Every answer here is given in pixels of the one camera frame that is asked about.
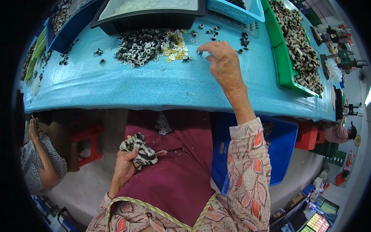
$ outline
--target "cardboard box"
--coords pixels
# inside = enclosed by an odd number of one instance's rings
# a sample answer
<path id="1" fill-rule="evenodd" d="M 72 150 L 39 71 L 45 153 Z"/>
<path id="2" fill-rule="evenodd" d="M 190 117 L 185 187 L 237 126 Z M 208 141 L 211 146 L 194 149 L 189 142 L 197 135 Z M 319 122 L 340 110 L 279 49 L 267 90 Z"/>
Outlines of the cardboard box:
<path id="1" fill-rule="evenodd" d="M 299 195 L 297 197 L 295 197 L 294 199 L 290 200 L 286 207 L 285 207 L 285 211 L 286 212 L 289 212 L 297 203 L 299 203 L 301 200 L 303 199 L 303 195 L 301 193 L 299 193 Z"/>

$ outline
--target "wrinkled hand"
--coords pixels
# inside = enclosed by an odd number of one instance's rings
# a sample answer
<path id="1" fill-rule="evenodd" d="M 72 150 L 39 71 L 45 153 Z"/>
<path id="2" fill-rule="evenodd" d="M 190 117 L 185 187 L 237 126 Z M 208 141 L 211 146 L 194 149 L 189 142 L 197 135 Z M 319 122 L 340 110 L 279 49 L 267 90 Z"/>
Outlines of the wrinkled hand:
<path id="1" fill-rule="evenodd" d="M 206 57 L 210 61 L 210 72 L 225 93 L 246 88 L 237 52 L 226 41 L 207 42 L 199 46 L 197 51 L 211 54 Z"/>
<path id="2" fill-rule="evenodd" d="M 35 123 L 35 120 L 33 119 L 33 115 L 32 115 L 32 119 L 30 120 L 29 137 L 32 142 L 35 142 L 39 139 L 37 125 Z"/>
<path id="3" fill-rule="evenodd" d="M 112 199 L 118 191 L 133 177 L 135 167 L 132 162 L 138 155 L 138 148 L 134 148 L 130 153 L 119 151 L 117 153 L 115 173 L 112 178 L 111 188 L 108 196 Z"/>

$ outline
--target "grey patterned shirt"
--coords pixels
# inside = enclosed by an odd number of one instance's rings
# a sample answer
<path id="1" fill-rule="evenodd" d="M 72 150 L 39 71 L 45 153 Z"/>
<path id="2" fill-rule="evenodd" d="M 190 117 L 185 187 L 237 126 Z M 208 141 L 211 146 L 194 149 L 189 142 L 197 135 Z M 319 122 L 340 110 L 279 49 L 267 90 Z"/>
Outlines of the grey patterned shirt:
<path id="1" fill-rule="evenodd" d="M 27 187 L 29 188 L 32 195 L 44 195 L 55 186 L 57 186 L 60 181 L 65 177 L 67 173 L 67 163 L 66 160 L 61 157 L 57 151 L 54 149 L 50 138 L 46 135 L 40 135 L 40 142 L 47 153 L 52 158 L 52 162 L 58 172 L 58 181 L 52 186 L 42 189 L 41 175 L 39 168 L 44 168 L 41 159 L 36 151 L 35 145 L 32 141 L 27 143 L 22 148 L 21 165 L 24 180 L 26 181 Z"/>

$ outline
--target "maroon apron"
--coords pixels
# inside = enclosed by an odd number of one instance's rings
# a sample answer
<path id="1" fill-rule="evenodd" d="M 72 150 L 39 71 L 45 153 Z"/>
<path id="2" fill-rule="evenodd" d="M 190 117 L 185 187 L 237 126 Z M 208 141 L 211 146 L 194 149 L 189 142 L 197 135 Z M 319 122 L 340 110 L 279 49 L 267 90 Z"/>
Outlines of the maroon apron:
<path id="1" fill-rule="evenodd" d="M 144 201 L 193 227 L 215 193 L 210 186 L 213 139 L 209 113 L 169 110 L 164 115 L 173 131 L 160 135 L 155 129 L 158 112 L 129 111 L 125 137 L 141 132 L 147 146 L 168 153 L 137 171 L 115 198 Z"/>

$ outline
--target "floral print shirt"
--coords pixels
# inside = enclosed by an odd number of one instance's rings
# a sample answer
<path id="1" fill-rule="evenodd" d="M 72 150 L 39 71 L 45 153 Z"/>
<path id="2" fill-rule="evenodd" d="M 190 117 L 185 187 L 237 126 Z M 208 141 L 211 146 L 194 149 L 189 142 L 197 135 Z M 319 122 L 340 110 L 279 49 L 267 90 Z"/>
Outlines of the floral print shirt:
<path id="1" fill-rule="evenodd" d="M 218 194 L 211 203 L 199 232 L 269 231 L 271 165 L 260 118 L 230 127 L 227 168 L 229 190 L 227 196 Z M 106 231 L 106 209 L 112 199 L 106 193 L 98 214 L 90 222 L 87 232 Z M 186 231 L 169 219 L 144 206 L 119 202 L 109 220 L 114 232 L 141 231 L 151 226 L 153 231 Z"/>

